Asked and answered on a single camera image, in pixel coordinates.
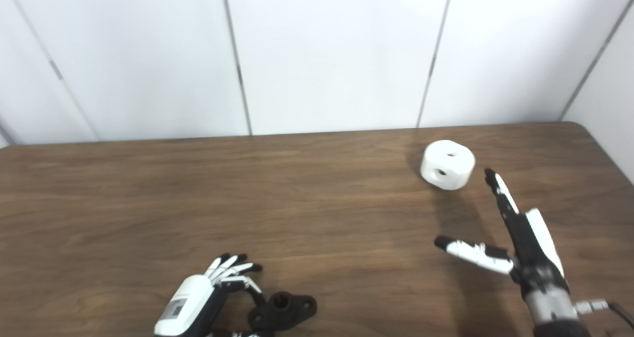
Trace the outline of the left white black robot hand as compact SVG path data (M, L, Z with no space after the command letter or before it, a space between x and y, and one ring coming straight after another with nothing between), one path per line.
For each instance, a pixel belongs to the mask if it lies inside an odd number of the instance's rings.
M256 307L265 304L260 287L247 276L262 266L249 263L247 254L222 254L204 273L184 279L154 326L155 337L225 337L235 333L212 326L230 294L246 291Z

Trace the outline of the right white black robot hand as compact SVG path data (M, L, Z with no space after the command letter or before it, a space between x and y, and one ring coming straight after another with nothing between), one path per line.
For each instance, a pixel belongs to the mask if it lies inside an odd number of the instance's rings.
M486 168L484 174L509 232L514 255L501 247L443 235L435 238L434 246L482 269L510 276L523 297L536 290L570 292L561 258L539 209L521 212L503 178L491 168Z

